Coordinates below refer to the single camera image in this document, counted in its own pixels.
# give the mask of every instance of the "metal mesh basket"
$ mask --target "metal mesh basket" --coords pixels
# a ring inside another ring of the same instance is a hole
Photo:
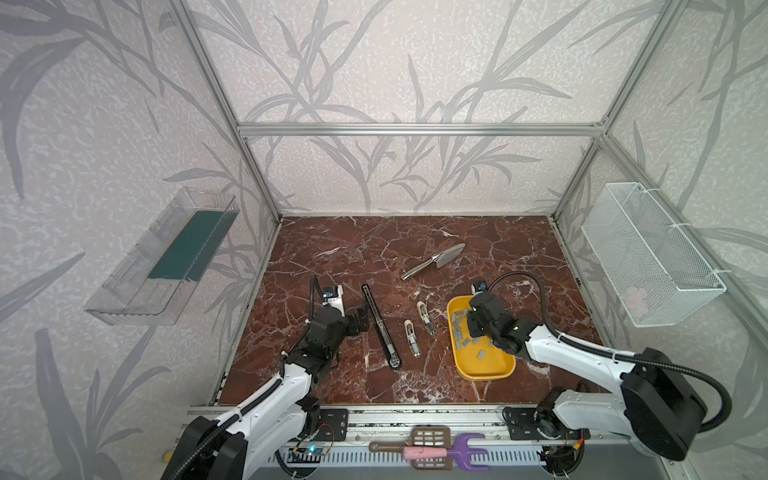
[[[641,184],[606,184],[581,229],[636,326],[674,325],[725,291]]]

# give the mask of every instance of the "wall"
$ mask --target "wall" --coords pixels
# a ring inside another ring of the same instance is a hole
[[[766,305],[768,2],[689,2],[611,134]],[[755,479],[768,471],[768,353],[716,299],[676,326],[638,329],[581,234],[603,186],[628,181],[599,154],[560,219],[617,346],[652,346],[707,372],[732,393],[725,425],[697,436],[700,478]],[[710,414],[720,403],[696,384]]]
[[[157,478],[273,225],[164,2],[0,5],[0,477]],[[181,186],[240,215],[175,326],[88,297]]]
[[[240,122],[591,123],[607,110],[663,2],[189,4]],[[281,210],[293,214],[550,213],[587,143],[250,142]]]

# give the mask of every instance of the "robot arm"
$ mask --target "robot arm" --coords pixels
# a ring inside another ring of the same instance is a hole
[[[489,336],[506,353],[558,366],[610,392],[550,392],[545,400],[547,408],[542,409],[550,415],[546,420],[569,429],[600,429],[636,437],[665,458],[685,458],[707,407],[682,373],[661,368],[670,365],[663,353],[606,349],[558,333],[536,320],[514,318],[499,298],[487,291],[477,293],[469,305],[471,336]],[[730,400],[723,397],[723,404],[727,403]],[[723,416],[723,409],[717,416]]]
[[[250,478],[279,447],[318,429],[319,400],[310,392],[331,369],[344,338],[368,329],[364,312],[344,316],[342,294],[340,285],[323,292],[323,307],[283,353],[279,373],[229,412],[214,420],[198,417],[184,430],[161,480]]]

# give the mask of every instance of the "brown plastic spatula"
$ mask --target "brown plastic spatula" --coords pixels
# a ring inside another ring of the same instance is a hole
[[[402,453],[407,446],[451,448],[451,429],[445,426],[423,425],[414,427],[405,442],[370,442],[370,452]],[[453,470],[452,458],[424,458],[411,460],[417,470]]]

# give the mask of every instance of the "red marble surface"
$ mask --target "red marble surface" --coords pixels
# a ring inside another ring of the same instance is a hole
[[[409,268],[457,243],[466,247],[450,264],[400,280]],[[236,405],[277,371],[280,351],[303,329],[311,273],[321,286],[343,285],[348,311],[364,304],[360,287],[368,283],[402,359],[398,371],[386,365],[372,322],[367,333],[344,340],[339,366],[313,391],[325,404],[536,403],[553,386],[574,388],[578,378],[569,372],[520,359],[509,377],[493,382],[470,382],[456,371],[448,301],[470,294],[474,280],[490,282],[510,270],[541,278],[550,317],[560,330],[600,342],[546,217],[287,218],[220,402]],[[522,276],[503,282],[494,293],[515,315],[541,318],[535,285]],[[419,300],[427,303],[436,336],[418,319]],[[422,349],[418,359],[408,348],[405,319],[414,320]]]

